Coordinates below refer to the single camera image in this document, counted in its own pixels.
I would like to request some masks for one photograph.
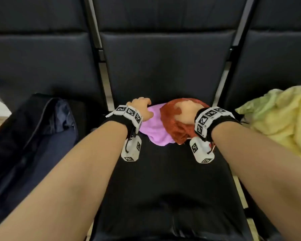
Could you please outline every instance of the row of chairs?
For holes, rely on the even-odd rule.
[[[102,47],[93,43],[96,36]],[[153,104],[193,97],[211,105],[230,60],[218,105],[233,111],[270,89],[301,85],[301,0],[0,0],[0,97],[12,111],[31,94],[45,93],[93,101],[100,114],[107,112],[101,50],[115,107],[141,96]],[[118,161],[115,167],[92,240],[101,239],[118,216],[126,220],[125,208],[172,190],[214,203],[252,239],[218,151],[202,166],[192,161],[187,145],[160,147],[141,138],[140,160]],[[146,169],[155,169],[157,177]],[[245,194],[262,238],[278,237]],[[164,214],[157,215],[166,227]],[[122,235],[140,231],[120,230]]]

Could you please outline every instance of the pink towel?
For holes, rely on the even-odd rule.
[[[146,134],[150,141],[158,146],[165,146],[169,143],[175,143],[173,138],[166,132],[161,121],[160,108],[166,103],[154,105],[148,108],[149,111],[154,113],[154,116],[146,122],[142,122],[139,131]]]

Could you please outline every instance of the floor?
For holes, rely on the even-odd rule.
[[[224,73],[222,75],[222,78],[221,78],[220,85],[217,89],[217,93],[215,95],[215,100],[214,100],[213,105],[217,105],[218,99],[221,95],[221,91],[223,89],[226,77],[227,77],[228,72],[229,72],[229,66],[230,66],[230,64],[227,63],[226,67],[225,67],[225,71],[224,71]],[[105,94],[106,94],[108,109],[109,109],[109,111],[113,111],[114,110],[114,102],[113,102],[113,98],[112,98],[112,94],[111,94],[106,63],[100,63],[99,68],[100,68],[100,73],[101,73],[101,77],[102,77],[102,81],[103,81],[103,85],[104,85],[104,90],[105,90]],[[11,112],[9,111],[9,109],[2,102],[0,102],[0,125],[4,122],[4,120],[6,120],[10,116],[10,114],[11,114]],[[240,195],[243,208],[247,208],[247,203],[246,203],[243,191],[241,189],[239,180],[238,180],[237,176],[233,176],[233,178],[234,178],[234,182],[237,186],[237,190],[238,190],[238,193]],[[255,224],[254,224],[253,220],[248,219],[247,221],[249,223],[249,227],[251,229],[254,241],[258,241],[259,240],[258,239],[258,234],[257,234],[257,230],[256,230],[256,227],[255,227]],[[91,225],[91,227],[88,231],[86,241],[89,241],[90,236],[91,236],[91,231],[92,231],[92,225]]]

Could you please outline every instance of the yellow cloth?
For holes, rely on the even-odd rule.
[[[273,89],[235,109],[261,132],[301,157],[301,86]]]

